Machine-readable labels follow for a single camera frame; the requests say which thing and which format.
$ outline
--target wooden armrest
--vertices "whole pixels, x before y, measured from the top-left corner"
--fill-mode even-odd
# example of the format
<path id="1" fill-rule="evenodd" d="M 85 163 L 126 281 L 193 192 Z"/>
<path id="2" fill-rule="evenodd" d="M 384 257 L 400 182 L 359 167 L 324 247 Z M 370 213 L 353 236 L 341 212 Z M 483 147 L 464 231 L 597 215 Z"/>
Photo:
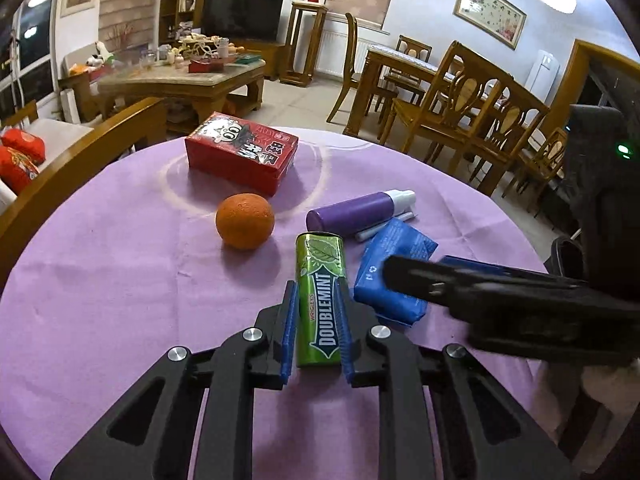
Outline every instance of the wooden armrest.
<path id="1" fill-rule="evenodd" d="M 164 140 L 164 104 L 149 97 L 104 121 L 57 156 L 0 215 L 0 291 L 33 235 L 67 198 L 134 143 Z"/>
<path id="2" fill-rule="evenodd" d="M 30 101 L 24 108 L 18 110 L 14 115 L 5 119 L 2 126 L 16 126 L 23 120 L 28 119 L 30 123 L 38 119 L 38 107 L 36 101 Z"/>

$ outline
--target metal bolt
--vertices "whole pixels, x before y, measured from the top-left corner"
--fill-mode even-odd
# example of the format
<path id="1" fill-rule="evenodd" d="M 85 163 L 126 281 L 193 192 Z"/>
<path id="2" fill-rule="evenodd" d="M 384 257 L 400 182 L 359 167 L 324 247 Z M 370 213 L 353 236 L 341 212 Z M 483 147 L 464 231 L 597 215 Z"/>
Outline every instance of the metal bolt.
<path id="1" fill-rule="evenodd" d="M 454 359 L 462 359 L 466 356 L 466 348 L 457 343 L 447 345 L 447 354 Z"/>
<path id="2" fill-rule="evenodd" d="M 183 346 L 174 346 L 167 352 L 166 356 L 171 361 L 182 361 L 187 357 L 187 349 Z"/>
<path id="3" fill-rule="evenodd" d="M 242 337 L 244 337 L 247 341 L 258 341 L 262 337 L 262 330 L 252 326 L 251 328 L 247 328 L 244 332 L 242 332 Z"/>
<path id="4" fill-rule="evenodd" d="M 391 335 L 391 329 L 388 326 L 376 325 L 372 327 L 371 335 L 376 339 L 386 339 Z"/>
<path id="5" fill-rule="evenodd" d="M 444 294 L 445 286 L 446 285 L 442 282 L 433 283 L 433 285 L 431 285 L 431 290 L 429 291 L 429 294 L 431 296 L 442 296 Z"/>

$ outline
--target wooden pedestal stand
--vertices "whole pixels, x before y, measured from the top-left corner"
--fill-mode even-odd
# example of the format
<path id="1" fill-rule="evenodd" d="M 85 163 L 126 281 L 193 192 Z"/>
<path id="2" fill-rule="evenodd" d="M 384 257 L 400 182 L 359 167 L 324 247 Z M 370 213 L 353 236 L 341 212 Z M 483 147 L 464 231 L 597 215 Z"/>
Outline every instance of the wooden pedestal stand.
<path id="1" fill-rule="evenodd" d="M 316 69 L 316 60 L 318 59 L 318 51 L 320 50 L 320 40 L 322 38 L 322 28 L 324 27 L 324 19 L 326 17 L 327 7 L 322 4 L 312 2 L 292 3 L 291 17 L 289 19 L 289 29 L 287 30 L 287 41 L 285 42 L 287 49 L 286 71 L 280 75 L 281 83 L 288 83 L 296 86 L 308 86 L 314 76 Z M 306 51 L 305 69 L 303 72 L 296 72 L 295 59 L 296 50 L 298 49 L 298 40 L 300 39 L 300 27 L 305 11 L 314 12 L 316 20 L 314 28 L 309 37 L 309 48 Z"/>

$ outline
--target marble tabletop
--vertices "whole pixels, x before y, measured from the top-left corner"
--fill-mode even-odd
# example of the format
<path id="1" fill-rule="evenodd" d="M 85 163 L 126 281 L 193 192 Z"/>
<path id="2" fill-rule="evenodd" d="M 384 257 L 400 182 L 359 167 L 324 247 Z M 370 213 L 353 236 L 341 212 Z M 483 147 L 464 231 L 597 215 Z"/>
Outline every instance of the marble tabletop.
<path id="1" fill-rule="evenodd" d="M 153 64 L 150 70 L 136 68 L 101 77 L 98 81 L 98 88 L 106 89 L 109 86 L 120 86 L 123 84 L 154 83 L 215 86 L 243 73 L 251 72 L 251 70 L 265 66 L 265 64 L 264 60 L 261 59 L 247 65 L 236 63 L 228 64 L 225 66 L 224 72 L 190 74 L 187 65 L 181 68 L 174 68 L 159 61 Z"/>
<path id="2" fill-rule="evenodd" d="M 372 44 L 372 45 L 369 45 L 369 51 L 376 52 L 378 54 L 383 54 L 384 56 L 393 57 L 400 61 L 404 61 L 405 63 L 408 63 L 410 65 L 424 69 L 427 72 L 430 72 L 431 75 L 435 75 L 435 73 L 438 71 L 438 67 L 436 65 L 427 63 L 426 61 L 418 59 L 417 57 L 404 54 L 403 52 L 395 50 L 394 48 L 391 48 L 389 46 Z M 449 72 L 447 72 L 444 76 L 445 81 L 448 81 L 448 82 L 453 81 L 454 78 L 455 78 L 455 75 Z"/>

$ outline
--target doublemint gum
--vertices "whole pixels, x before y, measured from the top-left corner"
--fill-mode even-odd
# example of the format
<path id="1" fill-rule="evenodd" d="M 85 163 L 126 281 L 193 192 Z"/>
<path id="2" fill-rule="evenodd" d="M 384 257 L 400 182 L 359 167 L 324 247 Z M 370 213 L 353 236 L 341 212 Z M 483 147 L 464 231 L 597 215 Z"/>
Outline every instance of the doublemint gum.
<path id="1" fill-rule="evenodd" d="M 341 277 L 346 277 L 342 238 L 326 233 L 301 234 L 296 240 L 299 367 L 340 363 L 334 282 Z"/>

